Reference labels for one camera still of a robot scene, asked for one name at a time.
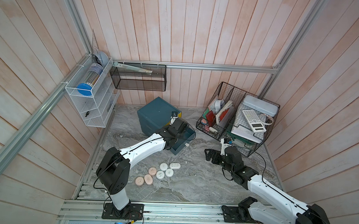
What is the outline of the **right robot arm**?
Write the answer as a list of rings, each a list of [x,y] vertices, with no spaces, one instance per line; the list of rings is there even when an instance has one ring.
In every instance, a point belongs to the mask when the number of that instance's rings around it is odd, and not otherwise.
[[[257,221],[262,224],[330,224],[322,207],[317,204],[310,206],[291,197],[256,170],[246,166],[236,147],[227,147],[223,151],[205,149],[204,152],[206,160],[221,166],[222,171],[229,172],[232,181],[273,206],[268,208],[253,197],[244,199],[237,207],[222,206],[226,223]]]

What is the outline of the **pink round earphone case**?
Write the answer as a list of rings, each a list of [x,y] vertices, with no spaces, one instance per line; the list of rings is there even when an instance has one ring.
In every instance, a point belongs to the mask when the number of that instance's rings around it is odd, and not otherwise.
[[[145,179],[143,178],[143,177],[141,177],[141,176],[139,176],[139,177],[137,177],[136,179],[135,179],[135,184],[137,185],[137,186],[143,186],[144,185],[144,183],[145,183]]]
[[[155,167],[151,167],[148,170],[148,174],[151,175],[151,176],[155,176],[157,174],[157,169]]]
[[[146,174],[146,175],[144,176],[144,182],[145,182],[146,184],[148,184],[148,185],[152,185],[152,184],[153,184],[153,177],[152,177],[152,175]]]

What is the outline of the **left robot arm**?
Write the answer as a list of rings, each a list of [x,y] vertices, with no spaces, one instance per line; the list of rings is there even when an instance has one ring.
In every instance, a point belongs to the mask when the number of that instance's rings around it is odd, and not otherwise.
[[[186,131],[190,124],[182,118],[176,118],[172,124],[163,126],[147,139],[123,149],[112,147],[107,150],[96,170],[96,182],[101,182],[102,189],[111,202],[103,206],[103,219],[143,219],[143,205],[133,205],[126,194],[130,169],[148,156],[170,150],[177,142],[185,142],[190,135]]]

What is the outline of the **white round earphone case top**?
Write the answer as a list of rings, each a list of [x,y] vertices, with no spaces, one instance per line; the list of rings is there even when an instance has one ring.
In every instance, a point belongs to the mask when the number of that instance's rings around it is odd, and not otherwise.
[[[159,166],[160,170],[161,171],[166,171],[168,169],[168,164],[166,163],[161,163],[160,166]]]

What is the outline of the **white oval earphone case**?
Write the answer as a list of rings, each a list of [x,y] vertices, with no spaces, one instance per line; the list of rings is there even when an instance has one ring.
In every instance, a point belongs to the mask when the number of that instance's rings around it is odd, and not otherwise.
[[[179,170],[181,168],[181,165],[179,163],[171,163],[169,165],[169,169],[171,170]]]

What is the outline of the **teal drawer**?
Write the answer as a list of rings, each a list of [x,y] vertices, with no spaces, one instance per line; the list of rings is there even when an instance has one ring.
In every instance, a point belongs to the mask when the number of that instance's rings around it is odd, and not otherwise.
[[[192,140],[194,140],[196,137],[196,132],[193,128],[188,128],[184,133],[183,136],[178,139],[177,143],[175,143],[171,149],[170,152],[174,155],[177,155],[183,148],[186,146],[187,143],[190,143]]]

